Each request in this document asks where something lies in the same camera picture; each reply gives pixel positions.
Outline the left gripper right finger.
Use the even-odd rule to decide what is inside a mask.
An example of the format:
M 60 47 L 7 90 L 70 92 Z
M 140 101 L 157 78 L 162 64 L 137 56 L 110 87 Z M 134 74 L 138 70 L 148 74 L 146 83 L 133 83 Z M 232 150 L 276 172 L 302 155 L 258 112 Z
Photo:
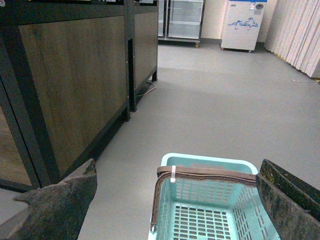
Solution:
M 320 190 L 271 160 L 256 175 L 264 209 L 282 240 L 320 238 Z

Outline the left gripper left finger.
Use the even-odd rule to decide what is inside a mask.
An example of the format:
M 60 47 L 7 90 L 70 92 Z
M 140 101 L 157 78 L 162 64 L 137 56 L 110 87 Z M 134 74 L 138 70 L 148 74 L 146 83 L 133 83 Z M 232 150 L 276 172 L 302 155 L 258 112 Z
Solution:
M 27 206 L 0 225 L 2 240 L 76 240 L 98 186 L 89 159 L 56 184 L 14 198 Z

